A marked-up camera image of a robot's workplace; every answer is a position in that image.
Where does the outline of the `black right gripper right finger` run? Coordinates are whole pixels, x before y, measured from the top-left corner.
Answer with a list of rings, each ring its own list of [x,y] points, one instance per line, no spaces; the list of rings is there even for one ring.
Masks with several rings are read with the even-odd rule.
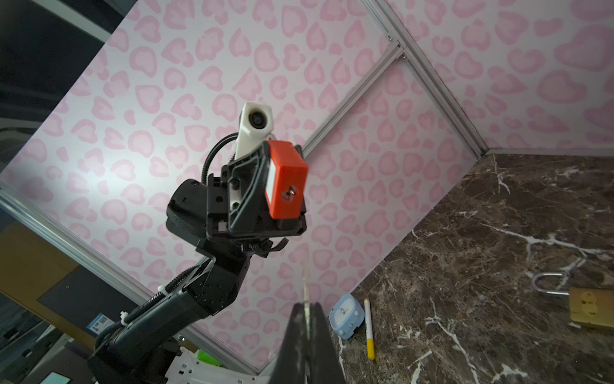
[[[320,303],[310,303],[306,309],[308,383],[345,383],[344,371],[337,360],[337,352],[331,338],[324,310]]]

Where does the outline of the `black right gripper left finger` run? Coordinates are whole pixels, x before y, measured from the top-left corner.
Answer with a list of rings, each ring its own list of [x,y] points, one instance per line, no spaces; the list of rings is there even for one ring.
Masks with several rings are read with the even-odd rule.
[[[295,304],[279,350],[270,384],[305,382],[307,325],[305,304]]]

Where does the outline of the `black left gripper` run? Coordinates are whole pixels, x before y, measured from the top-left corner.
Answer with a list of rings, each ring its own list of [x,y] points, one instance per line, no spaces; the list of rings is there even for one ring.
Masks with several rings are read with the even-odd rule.
[[[289,238],[307,230],[305,200],[297,219],[272,219],[265,196],[269,172],[268,141],[250,155],[223,166],[219,176],[206,176],[206,236],[255,242]]]

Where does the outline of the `red safety padlock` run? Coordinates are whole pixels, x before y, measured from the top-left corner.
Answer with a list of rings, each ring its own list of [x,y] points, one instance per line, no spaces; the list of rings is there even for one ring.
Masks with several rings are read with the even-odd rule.
[[[269,172],[265,196],[270,216],[276,220],[297,219],[302,211],[309,166],[291,142],[270,140]]]

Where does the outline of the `brass padlock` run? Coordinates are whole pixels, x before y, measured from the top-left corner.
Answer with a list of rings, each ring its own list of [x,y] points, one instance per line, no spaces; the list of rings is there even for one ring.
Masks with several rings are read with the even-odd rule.
[[[581,326],[613,328],[613,290],[570,287],[554,291],[540,286],[545,278],[567,278],[564,272],[541,272],[531,279],[532,288],[542,294],[565,297],[569,301],[571,321]]]

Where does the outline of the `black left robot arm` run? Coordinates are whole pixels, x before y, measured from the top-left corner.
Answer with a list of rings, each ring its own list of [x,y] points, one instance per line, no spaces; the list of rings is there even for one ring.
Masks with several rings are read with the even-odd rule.
[[[88,361],[94,378],[165,382],[176,335],[236,300],[252,257],[266,258],[305,233],[308,173],[300,146],[268,140],[220,175],[183,182],[167,205],[166,226],[201,260],[99,334]]]

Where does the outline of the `yellow white marker pen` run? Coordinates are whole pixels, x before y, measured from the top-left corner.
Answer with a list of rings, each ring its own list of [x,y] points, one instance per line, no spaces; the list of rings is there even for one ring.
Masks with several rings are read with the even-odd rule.
[[[373,328],[371,302],[369,301],[369,299],[364,300],[364,312],[365,312],[365,325],[366,325],[367,355],[370,361],[374,361],[376,358],[376,351],[375,351],[375,346],[374,346],[374,328]]]

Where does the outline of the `aluminium corner post left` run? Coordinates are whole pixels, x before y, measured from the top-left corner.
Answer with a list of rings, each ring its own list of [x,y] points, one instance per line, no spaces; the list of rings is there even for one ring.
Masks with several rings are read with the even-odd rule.
[[[459,102],[441,80],[434,66],[405,28],[401,19],[395,14],[390,4],[386,1],[372,0],[363,1],[361,4],[385,35],[400,46],[404,61],[409,64],[425,93],[430,96],[446,116],[454,131],[462,137],[475,157],[480,159],[487,155],[489,147],[485,144],[476,126],[462,110]]]

